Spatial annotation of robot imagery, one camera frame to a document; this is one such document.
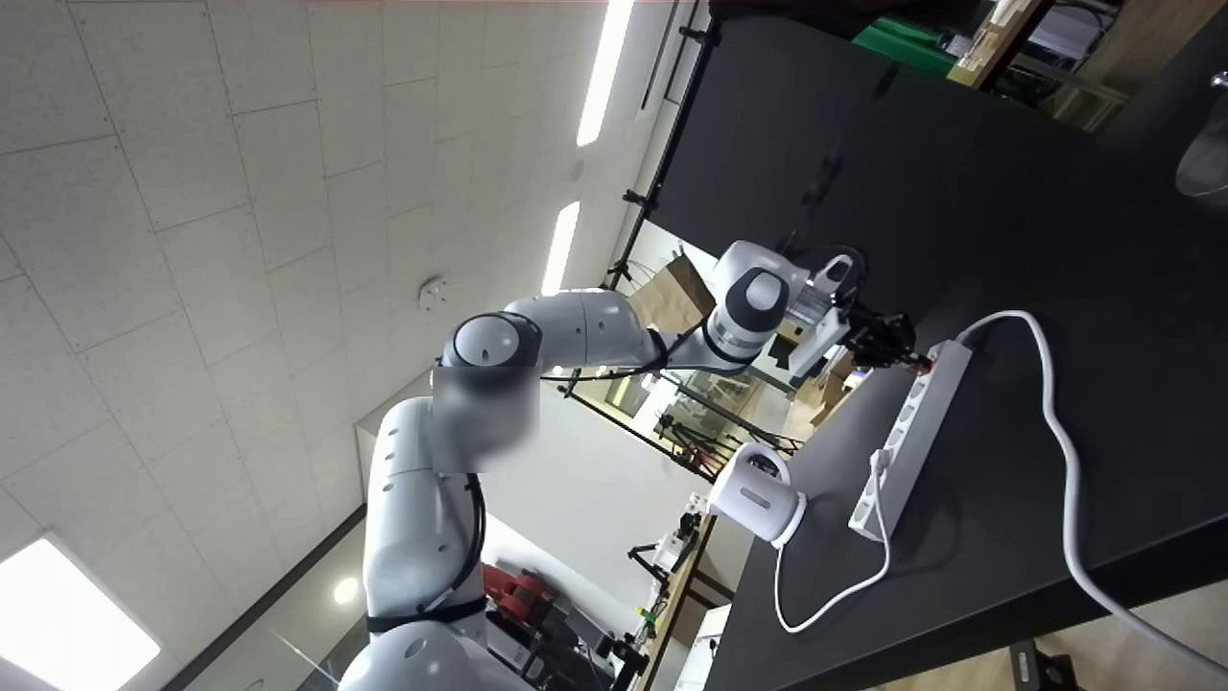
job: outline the fluorescent light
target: fluorescent light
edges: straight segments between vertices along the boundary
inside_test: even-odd
[[[49,686],[124,686],[157,640],[129,621],[55,541],[0,566],[0,658]]]
[[[597,59],[592,62],[574,145],[592,145],[601,136],[609,91],[614,91],[614,71],[617,71],[622,44],[626,44],[628,7],[633,7],[633,0],[606,6],[601,44],[597,44]]]
[[[349,606],[352,601],[357,601],[357,582],[352,575],[339,582],[335,583],[335,603]]]
[[[560,221],[553,222],[553,241],[549,241],[549,260],[545,260],[545,278],[540,278],[540,297],[553,297],[553,294],[564,287],[574,222],[578,222],[578,201],[569,203],[569,209],[560,213]]]

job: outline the ceiling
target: ceiling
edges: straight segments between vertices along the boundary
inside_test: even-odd
[[[569,201],[601,278],[663,16],[574,152],[597,0],[4,0],[0,558],[55,530],[164,685],[361,503],[352,420],[536,294]]]

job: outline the power cord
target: power cord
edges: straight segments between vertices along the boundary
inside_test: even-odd
[[[1071,443],[1071,433],[1063,429],[1060,414],[1054,414],[1054,367],[1052,367],[1052,350],[1049,350],[1049,338],[1041,331],[1041,323],[1027,314],[1027,310],[994,310],[977,323],[971,323],[968,331],[961,331],[961,344],[968,346],[968,338],[990,323],[1004,323],[1004,320],[1017,320],[1032,331],[1032,344],[1036,344],[1036,359],[1041,359],[1041,414],[1043,414],[1043,428],[1052,429],[1052,439],[1060,443],[1063,448],[1063,461],[1067,461],[1067,483],[1063,483],[1063,558],[1067,558],[1067,569],[1076,575],[1076,583],[1096,603],[1107,606],[1113,619],[1119,619],[1126,625],[1131,625],[1136,635],[1182,653],[1187,660],[1194,660],[1199,667],[1209,667],[1214,676],[1228,676],[1223,665],[1218,665],[1214,658],[1182,646],[1178,637],[1154,630],[1150,621],[1136,619],[1131,611],[1126,611],[1118,601],[1108,601],[1084,569],[1084,558],[1080,558],[1080,448]]]
[[[829,603],[823,603],[806,621],[785,621],[784,606],[780,606],[780,571],[784,571],[784,550],[775,550],[775,593],[770,593],[770,603],[775,603],[775,621],[780,630],[785,630],[789,637],[800,637],[801,630],[811,630],[819,619],[825,619],[834,606],[842,606],[843,601],[875,587],[879,582],[888,582],[889,571],[889,533],[888,533],[888,521],[884,521],[884,509],[879,509],[879,474],[884,474],[884,448],[872,455],[872,511],[875,511],[875,521],[879,521],[879,537],[884,537],[884,566],[879,571],[872,571],[867,582],[837,593]]]

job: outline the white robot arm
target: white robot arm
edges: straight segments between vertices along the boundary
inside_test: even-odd
[[[438,397],[404,401],[379,423],[366,521],[374,640],[340,686],[521,686],[485,651],[487,509],[477,461],[530,433],[540,373],[741,373],[796,314],[806,336],[789,377],[806,377],[847,336],[847,278],[843,255],[806,272],[770,250],[732,241],[718,269],[718,309],[687,336],[643,331],[617,294],[536,297],[461,323],[438,367]]]

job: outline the black table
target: black table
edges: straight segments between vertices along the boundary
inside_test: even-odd
[[[920,344],[990,309],[1036,310],[1087,461],[1087,566],[1119,603],[1147,603],[1228,575],[1228,221],[1172,194],[1214,62],[1228,66],[1228,12],[1107,140],[1084,140],[806,26],[729,24],[650,221],[711,255],[732,239],[860,245],[865,297],[911,310]],[[843,518],[906,381],[875,377],[800,461],[819,501],[785,562],[796,619],[879,566]],[[867,686],[1096,614],[1060,562],[1063,461],[1036,397],[1032,344],[998,328],[889,582],[785,637],[757,546],[711,686]]]

